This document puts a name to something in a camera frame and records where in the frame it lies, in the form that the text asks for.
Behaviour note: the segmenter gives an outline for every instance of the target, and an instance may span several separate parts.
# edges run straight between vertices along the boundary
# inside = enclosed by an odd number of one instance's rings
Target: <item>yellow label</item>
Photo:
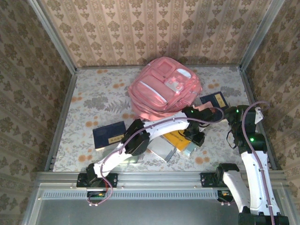
[[[225,102],[222,99],[222,96],[220,94],[215,95],[217,102],[219,103],[220,108],[225,107]]]
[[[124,135],[119,135],[119,136],[108,138],[108,143],[112,144],[112,143],[119,142],[123,137]]]

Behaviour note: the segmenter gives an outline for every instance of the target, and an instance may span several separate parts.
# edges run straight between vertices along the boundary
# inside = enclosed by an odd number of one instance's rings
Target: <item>yellow book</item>
[[[182,135],[184,130],[176,130],[164,134],[164,137],[179,151],[183,151],[191,142]]]

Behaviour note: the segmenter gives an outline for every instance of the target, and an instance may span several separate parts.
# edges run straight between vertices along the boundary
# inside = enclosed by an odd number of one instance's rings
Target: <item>book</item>
[[[163,136],[179,151],[182,152],[191,143],[183,136],[183,132],[184,130],[175,130],[170,133],[164,134]]]
[[[95,150],[99,151],[108,145],[120,142],[125,132],[124,121],[93,129]]]
[[[211,102],[213,107],[218,107],[221,108],[223,111],[225,111],[226,109],[229,108],[222,92],[216,92],[210,95],[206,95],[206,96],[202,96],[200,97],[200,100],[202,102],[202,104],[205,104],[207,102]],[[221,118],[222,113],[217,111],[216,112],[216,118]]]
[[[169,143],[164,137],[159,136],[154,138],[148,145],[147,149],[160,157],[166,163],[176,152],[176,147]]]

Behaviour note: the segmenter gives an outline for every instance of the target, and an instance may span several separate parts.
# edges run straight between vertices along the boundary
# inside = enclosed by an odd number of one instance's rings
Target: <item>ventilation grille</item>
[[[216,199],[217,191],[119,191],[113,199]]]
[[[76,191],[54,191],[46,190],[43,194],[43,199],[86,199],[86,190]]]
[[[86,199],[86,190],[46,190],[43,200],[64,199],[76,200]],[[216,190],[195,191],[114,191],[111,199],[217,199]]]

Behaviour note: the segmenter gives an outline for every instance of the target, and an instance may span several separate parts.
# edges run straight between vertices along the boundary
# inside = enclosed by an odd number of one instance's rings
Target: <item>patterned fabric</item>
[[[300,1],[286,0],[247,68],[257,99],[271,103],[264,121],[300,210]]]
[[[271,0],[41,0],[77,67],[238,64]]]
[[[23,0],[0,0],[0,224],[19,224],[71,74]]]
[[[222,91],[230,105],[248,105],[248,99],[237,67],[191,67],[199,76],[201,96]],[[141,69],[87,69],[79,70],[67,121],[57,153],[53,171],[84,170],[90,163],[101,160],[116,145],[95,151],[92,130],[118,121],[126,127],[134,120],[128,86]],[[194,102],[200,105],[200,98]],[[236,163],[244,169],[237,149],[226,141],[230,130],[226,120],[205,129],[205,142],[188,158],[176,152],[166,163],[150,151],[142,154],[136,164],[122,164],[116,171],[203,171],[215,170],[222,162]],[[233,146],[233,137],[229,136]]]

